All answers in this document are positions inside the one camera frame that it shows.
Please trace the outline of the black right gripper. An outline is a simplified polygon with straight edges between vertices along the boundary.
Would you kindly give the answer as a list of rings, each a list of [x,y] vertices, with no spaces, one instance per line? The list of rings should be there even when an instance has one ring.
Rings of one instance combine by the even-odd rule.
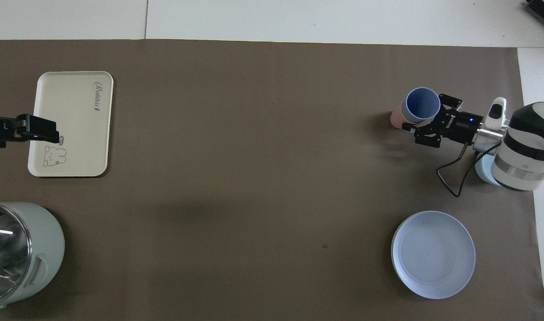
[[[449,108],[443,108],[434,117],[435,125],[430,123],[417,127],[414,124],[402,123],[402,130],[412,133],[416,144],[431,148],[440,148],[442,136],[460,144],[473,145],[483,117],[459,111],[463,104],[463,100],[459,98],[447,94],[438,96],[441,105]]]

